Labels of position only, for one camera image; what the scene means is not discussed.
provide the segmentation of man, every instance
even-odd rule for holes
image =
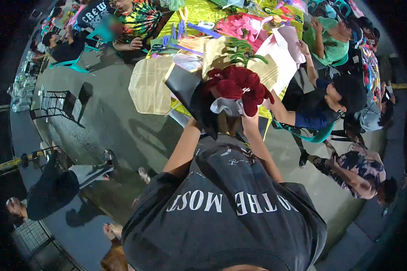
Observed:
[[[365,106],[365,90],[353,76],[341,75],[332,83],[319,79],[307,44],[300,41],[298,47],[306,57],[309,81],[316,89],[303,94],[299,86],[290,83],[283,102],[272,91],[275,102],[270,110],[278,122],[320,130],[336,121],[341,112],[354,113]]]
[[[69,38],[66,42],[56,41],[57,35],[53,32],[45,34],[42,40],[42,43],[50,48],[51,56],[59,63],[77,59],[85,49],[85,42],[92,47],[96,45],[96,41],[86,40],[89,34],[86,31],[77,33],[76,30],[72,30],[72,26],[68,26],[68,32]]]

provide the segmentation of foot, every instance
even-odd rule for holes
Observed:
[[[109,224],[104,224],[102,226],[102,231],[107,236],[107,238],[109,238],[110,241],[116,238]]]
[[[149,177],[146,169],[142,166],[139,167],[139,175],[146,184],[149,184],[149,182],[151,181],[151,178]]]
[[[301,168],[304,168],[306,166],[306,163],[308,161],[308,156],[309,156],[309,153],[307,153],[305,151],[302,152],[302,154],[300,155],[300,160],[298,161],[298,165]]]
[[[124,227],[122,227],[119,224],[111,224],[111,223],[109,223],[108,226],[109,226],[109,229],[113,232],[113,234],[120,239],[122,236],[122,229]]]

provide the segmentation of sandal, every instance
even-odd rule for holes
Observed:
[[[304,168],[306,166],[306,163],[308,161],[308,156],[309,156],[309,153],[307,153],[305,151],[302,152],[302,154],[300,155],[300,160],[298,161],[298,165],[301,168]]]
[[[113,159],[114,159],[114,154],[113,151],[111,150],[104,150],[103,152],[103,158],[104,161],[107,165],[112,166],[113,165]]]

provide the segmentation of table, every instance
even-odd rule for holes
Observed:
[[[221,10],[220,8],[217,7],[215,3],[212,3],[210,1],[202,1],[202,0],[185,0],[186,7],[188,9],[188,22],[193,23],[193,24],[198,24],[201,20],[203,21],[209,21],[209,22],[217,22],[218,20],[227,17],[229,14],[227,14],[227,9]],[[258,1],[258,4],[260,6],[260,9],[266,16],[274,16],[274,15],[283,15],[282,9],[277,9],[275,10],[275,7],[278,5],[277,1],[273,0],[262,0]],[[290,5],[284,5],[284,7],[289,8],[294,14],[295,14],[295,19],[291,20],[290,24],[295,27],[297,30],[297,36],[298,39],[301,40],[303,36],[303,11],[300,9],[290,6]],[[237,11],[239,12],[247,12],[246,9],[240,9],[238,8]],[[181,21],[181,16],[179,12],[174,13],[171,18],[167,21],[166,25],[163,27],[163,29],[160,31],[158,34],[157,38],[161,38],[165,35],[171,35],[172,34],[172,29],[173,29],[173,24],[176,26],[179,24]],[[197,35],[198,31],[189,29],[187,28],[187,35]],[[286,88],[280,93],[279,97],[280,99],[283,99],[283,96],[285,95]],[[175,111],[184,114],[186,116],[191,116],[188,110],[183,106],[183,105],[178,105],[180,102],[178,100],[172,99],[170,103],[170,107],[174,108]],[[268,119],[267,122],[267,127],[271,124],[272,121],[272,115],[270,111],[265,108],[265,106],[261,106],[259,108],[259,114],[261,117],[264,117]]]

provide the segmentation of floral shirt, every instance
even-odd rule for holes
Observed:
[[[136,37],[145,40],[157,28],[161,17],[161,12],[155,8],[152,0],[135,0],[133,11],[119,17],[124,24],[122,41],[128,43]]]
[[[367,180],[375,190],[378,190],[380,183],[386,179],[385,167],[376,152],[356,146],[354,150],[339,156],[337,162],[341,168],[351,170]],[[360,198],[358,192],[347,183],[344,182],[341,187],[351,192],[354,198]]]

